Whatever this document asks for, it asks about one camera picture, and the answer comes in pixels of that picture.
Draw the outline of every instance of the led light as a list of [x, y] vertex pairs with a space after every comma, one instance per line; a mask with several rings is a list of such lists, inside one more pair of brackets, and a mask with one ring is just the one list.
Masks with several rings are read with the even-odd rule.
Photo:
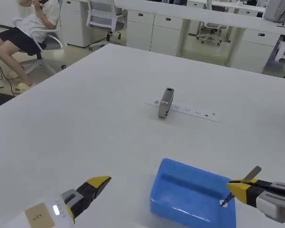
[[53, 210], [55, 212], [55, 215], [60, 215], [60, 212], [59, 212], [59, 209], [58, 209], [57, 205], [53, 206]]

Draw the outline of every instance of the hand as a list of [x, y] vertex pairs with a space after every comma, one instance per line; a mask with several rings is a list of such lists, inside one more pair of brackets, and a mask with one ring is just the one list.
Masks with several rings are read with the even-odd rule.
[[41, 5], [39, 0], [32, 0], [32, 3], [35, 7], [36, 12], [40, 12], [41, 11]]

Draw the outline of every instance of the slipper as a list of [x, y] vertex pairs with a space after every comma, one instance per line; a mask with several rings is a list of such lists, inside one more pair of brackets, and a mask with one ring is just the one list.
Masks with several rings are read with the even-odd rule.
[[12, 72], [8, 73], [7, 75], [5, 75], [5, 77], [8, 80], [13, 80], [13, 79], [19, 78], [19, 75], [17, 75], [17, 73], [15, 71], [12, 71]]
[[28, 86], [24, 83], [19, 83], [18, 86], [15, 88], [15, 94], [22, 94], [25, 91], [28, 91], [30, 88], [32, 88], [33, 86], [35, 86], [35, 84], [33, 83], [31, 86]]

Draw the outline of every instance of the small silver device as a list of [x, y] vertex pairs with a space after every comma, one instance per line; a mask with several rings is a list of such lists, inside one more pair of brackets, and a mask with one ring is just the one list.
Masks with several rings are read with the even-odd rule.
[[167, 88], [162, 96], [160, 108], [158, 110], [159, 118], [167, 118], [174, 96], [174, 89]]

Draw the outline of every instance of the white paper strip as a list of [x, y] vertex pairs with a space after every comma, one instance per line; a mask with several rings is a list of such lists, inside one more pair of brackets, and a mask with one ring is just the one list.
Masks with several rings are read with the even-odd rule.
[[[146, 104], [159, 107], [160, 100], [154, 99], [150, 102], [146, 102]], [[187, 115], [191, 115], [191, 116], [195, 116], [195, 117], [199, 117], [202, 119], [211, 120], [211, 121], [215, 121], [219, 123], [221, 122], [220, 115], [217, 112], [204, 111], [196, 107], [189, 107], [189, 106], [177, 104], [174, 102], [171, 104], [170, 111], [175, 111], [178, 113], [183, 113], [183, 114], [187, 114]]]

